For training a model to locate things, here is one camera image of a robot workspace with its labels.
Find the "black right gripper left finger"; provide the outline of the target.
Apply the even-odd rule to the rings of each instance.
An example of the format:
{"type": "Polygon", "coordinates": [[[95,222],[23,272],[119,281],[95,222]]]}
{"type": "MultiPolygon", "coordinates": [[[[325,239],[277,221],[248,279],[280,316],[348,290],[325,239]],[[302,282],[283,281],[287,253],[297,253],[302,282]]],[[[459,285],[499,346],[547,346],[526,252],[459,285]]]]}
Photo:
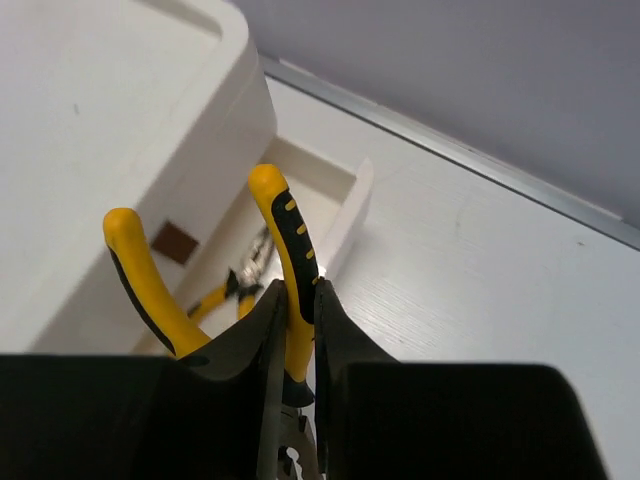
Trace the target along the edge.
{"type": "Polygon", "coordinates": [[[282,281],[181,360],[6,354],[5,479],[273,479],[283,386],[282,281]]]}

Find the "white drawer cabinet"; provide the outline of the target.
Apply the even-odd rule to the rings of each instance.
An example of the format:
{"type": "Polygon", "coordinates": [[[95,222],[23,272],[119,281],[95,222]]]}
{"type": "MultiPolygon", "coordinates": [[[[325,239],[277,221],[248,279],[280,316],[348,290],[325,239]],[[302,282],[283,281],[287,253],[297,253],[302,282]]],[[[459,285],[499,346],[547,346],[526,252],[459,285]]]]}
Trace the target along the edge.
{"type": "Polygon", "coordinates": [[[115,207],[204,245],[276,133],[226,1],[1,5],[1,348],[129,352],[144,325],[104,242],[115,207]]]}

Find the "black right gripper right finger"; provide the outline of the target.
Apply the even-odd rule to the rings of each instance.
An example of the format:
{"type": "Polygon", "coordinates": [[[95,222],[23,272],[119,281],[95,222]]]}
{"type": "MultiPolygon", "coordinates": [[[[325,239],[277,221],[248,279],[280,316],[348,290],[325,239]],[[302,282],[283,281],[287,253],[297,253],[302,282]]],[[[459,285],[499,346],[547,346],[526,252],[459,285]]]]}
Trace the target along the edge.
{"type": "Polygon", "coordinates": [[[316,289],[318,463],[330,479],[603,479],[570,383],[544,364],[402,362],[316,289]]]}

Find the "yellow needle-nose pliers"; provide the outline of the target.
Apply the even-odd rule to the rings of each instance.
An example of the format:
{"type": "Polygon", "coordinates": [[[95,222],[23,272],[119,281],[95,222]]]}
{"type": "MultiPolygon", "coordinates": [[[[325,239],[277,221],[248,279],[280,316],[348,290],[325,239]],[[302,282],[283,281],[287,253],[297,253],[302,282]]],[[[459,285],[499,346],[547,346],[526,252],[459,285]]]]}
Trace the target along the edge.
{"type": "Polygon", "coordinates": [[[111,259],[142,320],[174,358],[162,375],[152,409],[156,430],[149,453],[169,454],[170,472],[189,479],[317,479],[321,472],[309,419],[306,375],[314,347],[318,266],[307,227],[280,170],[260,164],[249,190],[265,220],[267,242],[283,276],[268,288],[235,277],[215,291],[240,297],[240,320],[218,337],[205,334],[165,286],[139,215],[110,210],[103,233],[111,259]]]}
{"type": "Polygon", "coordinates": [[[227,300],[237,300],[237,319],[245,317],[254,307],[258,293],[264,288],[261,278],[269,265],[275,249],[271,233],[266,225],[254,235],[245,250],[239,266],[229,268],[224,281],[196,301],[187,317],[200,323],[227,300]]]}

